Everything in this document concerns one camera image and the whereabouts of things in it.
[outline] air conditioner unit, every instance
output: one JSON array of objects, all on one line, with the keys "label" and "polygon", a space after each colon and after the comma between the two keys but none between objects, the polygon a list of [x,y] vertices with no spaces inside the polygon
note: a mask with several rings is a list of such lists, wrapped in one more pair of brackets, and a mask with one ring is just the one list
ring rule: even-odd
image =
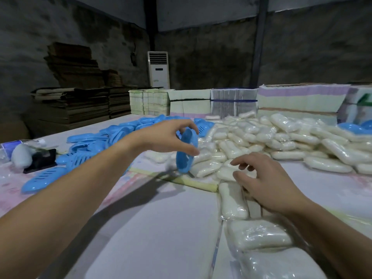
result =
[{"label": "air conditioner unit", "polygon": [[147,52],[148,74],[151,87],[170,89],[168,52]]}]

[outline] concrete wall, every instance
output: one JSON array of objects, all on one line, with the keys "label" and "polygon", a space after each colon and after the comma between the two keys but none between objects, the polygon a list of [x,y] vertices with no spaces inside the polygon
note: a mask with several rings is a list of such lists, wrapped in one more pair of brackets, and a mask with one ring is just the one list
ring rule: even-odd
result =
[{"label": "concrete wall", "polygon": [[268,16],[259,84],[372,81],[372,0]]},{"label": "concrete wall", "polygon": [[155,47],[169,53],[171,88],[248,86],[255,32],[247,18],[160,33]]},{"label": "concrete wall", "polygon": [[43,59],[54,41],[90,46],[101,69],[118,70],[127,84],[148,84],[145,30],[65,0],[0,0],[0,39],[0,123],[26,110],[33,89],[58,86]]},{"label": "concrete wall", "polygon": [[[345,0],[270,0],[269,11]],[[258,0],[156,0],[159,31],[222,23],[257,15]]]},{"label": "concrete wall", "polygon": [[146,28],[143,0],[77,0],[126,22]]}]

